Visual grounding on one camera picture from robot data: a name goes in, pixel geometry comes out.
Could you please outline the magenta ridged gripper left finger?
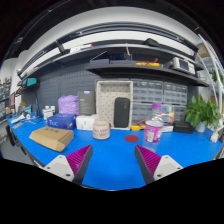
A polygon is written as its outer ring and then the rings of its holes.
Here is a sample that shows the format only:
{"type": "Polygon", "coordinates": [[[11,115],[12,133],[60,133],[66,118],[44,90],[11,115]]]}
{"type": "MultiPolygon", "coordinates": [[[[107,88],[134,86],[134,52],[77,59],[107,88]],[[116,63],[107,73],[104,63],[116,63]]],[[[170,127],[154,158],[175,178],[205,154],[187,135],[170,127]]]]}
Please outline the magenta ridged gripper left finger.
{"type": "Polygon", "coordinates": [[[92,155],[92,145],[87,145],[68,156],[57,156],[44,167],[44,170],[77,185],[81,185],[92,155]]]}

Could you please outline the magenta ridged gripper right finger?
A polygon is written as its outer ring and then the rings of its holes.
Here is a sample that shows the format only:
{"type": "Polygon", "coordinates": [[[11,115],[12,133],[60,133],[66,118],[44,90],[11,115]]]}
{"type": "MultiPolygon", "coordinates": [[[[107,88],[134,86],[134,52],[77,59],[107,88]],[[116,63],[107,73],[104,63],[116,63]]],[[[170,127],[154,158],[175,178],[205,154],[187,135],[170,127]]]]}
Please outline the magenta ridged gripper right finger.
{"type": "Polygon", "coordinates": [[[182,169],[182,166],[169,155],[159,156],[153,151],[139,145],[135,146],[134,154],[140,166],[145,184],[160,180],[182,169]]]}

